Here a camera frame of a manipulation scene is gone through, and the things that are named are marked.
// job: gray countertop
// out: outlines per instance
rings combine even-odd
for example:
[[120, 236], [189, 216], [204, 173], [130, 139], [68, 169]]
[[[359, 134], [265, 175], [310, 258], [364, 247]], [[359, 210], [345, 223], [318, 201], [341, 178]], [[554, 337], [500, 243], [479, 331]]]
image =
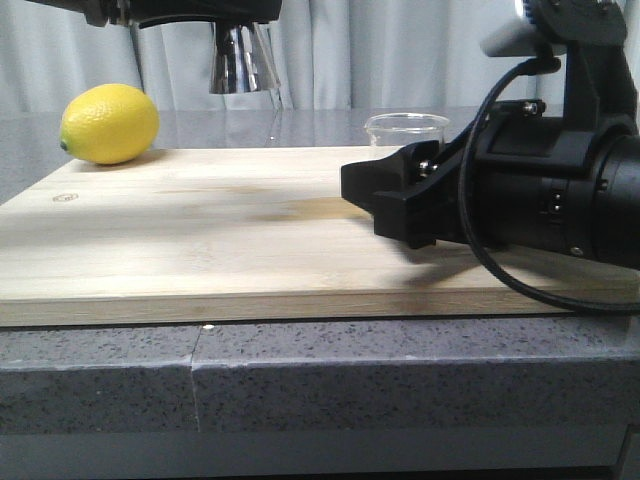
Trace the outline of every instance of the gray countertop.
[[[373, 113], [164, 112], [155, 146], [362, 145]], [[0, 201], [68, 160], [58, 122], [0, 118]], [[638, 424], [635, 317], [0, 329], [0, 478], [614, 466]]]

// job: white curtain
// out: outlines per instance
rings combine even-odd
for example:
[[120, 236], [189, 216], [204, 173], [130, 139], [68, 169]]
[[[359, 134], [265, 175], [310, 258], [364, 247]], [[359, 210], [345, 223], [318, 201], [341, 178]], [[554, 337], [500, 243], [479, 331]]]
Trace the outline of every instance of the white curtain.
[[[489, 28], [478, 11], [493, 0], [284, 0], [268, 28], [278, 94], [210, 95], [207, 23], [148, 29], [86, 25], [81, 14], [0, 3], [3, 114], [61, 111], [101, 83], [141, 86], [161, 110], [429, 108], [475, 106], [516, 59], [484, 56]], [[640, 72], [640, 7], [621, 1], [627, 53]], [[518, 80], [507, 96], [562, 100], [563, 78]]]

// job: granite countertop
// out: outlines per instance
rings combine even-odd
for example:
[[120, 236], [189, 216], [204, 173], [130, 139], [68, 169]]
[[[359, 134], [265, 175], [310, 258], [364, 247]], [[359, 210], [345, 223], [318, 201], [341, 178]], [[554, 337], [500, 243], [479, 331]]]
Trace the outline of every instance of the granite countertop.
[[[156, 147], [361, 145], [367, 142], [362, 125], [373, 113], [164, 112]], [[472, 112], [435, 113], [451, 117], [455, 131]], [[68, 160], [55, 148], [58, 121], [57, 114], [0, 118], [0, 201]], [[114, 438], [106, 434], [311, 432], [321, 438], [330, 432], [334, 440], [343, 435], [342, 448], [349, 450], [378, 434], [389, 440], [431, 432], [431, 440], [446, 437], [459, 447], [470, 438], [480, 439], [476, 446], [491, 446], [490, 453], [476, 452], [472, 459], [468, 452], [447, 453], [434, 440], [429, 448], [441, 460], [429, 465], [443, 469], [613, 465], [629, 426], [640, 423], [639, 400], [635, 317], [248, 319], [0, 329], [0, 477], [49, 478], [45, 467], [18, 458], [24, 456], [20, 442], [35, 442], [30, 451], [36, 452], [34, 445], [52, 436]], [[322, 445], [328, 452], [333, 443]], [[502, 450], [493, 449], [496, 444]], [[172, 445], [167, 451], [177, 448]], [[517, 457], [508, 445], [535, 448]], [[353, 463], [340, 463], [335, 453], [333, 463], [326, 455], [324, 463], [316, 458], [325, 467], [309, 459], [308, 468], [283, 467], [280, 473], [424, 468], [420, 459], [431, 458], [423, 450], [393, 455], [372, 453], [365, 464], [353, 457]], [[244, 469], [207, 465], [166, 471], [255, 474], [280, 468], [270, 470], [264, 462]], [[154, 472], [148, 468], [140, 472]], [[123, 472], [122, 478], [133, 475]]]

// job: wooden cutting board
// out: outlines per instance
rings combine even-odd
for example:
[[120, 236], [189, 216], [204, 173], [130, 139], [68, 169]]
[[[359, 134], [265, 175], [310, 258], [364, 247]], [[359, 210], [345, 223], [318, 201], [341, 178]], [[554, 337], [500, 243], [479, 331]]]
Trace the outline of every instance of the wooden cutting board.
[[[150, 151], [73, 160], [0, 206], [0, 326], [265, 320], [552, 309], [466, 246], [409, 251], [340, 198], [367, 147]], [[517, 249], [532, 284], [635, 298], [635, 272]]]

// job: wooden board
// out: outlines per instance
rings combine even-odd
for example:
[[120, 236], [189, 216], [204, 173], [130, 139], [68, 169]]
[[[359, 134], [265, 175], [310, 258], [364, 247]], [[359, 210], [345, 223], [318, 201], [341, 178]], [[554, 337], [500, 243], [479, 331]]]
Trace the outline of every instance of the wooden board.
[[[340, 198], [367, 147], [165, 150], [73, 160], [0, 206], [0, 326], [504, 314], [551, 309], [466, 246], [409, 251]], [[635, 298], [635, 272], [526, 250], [523, 279]]]

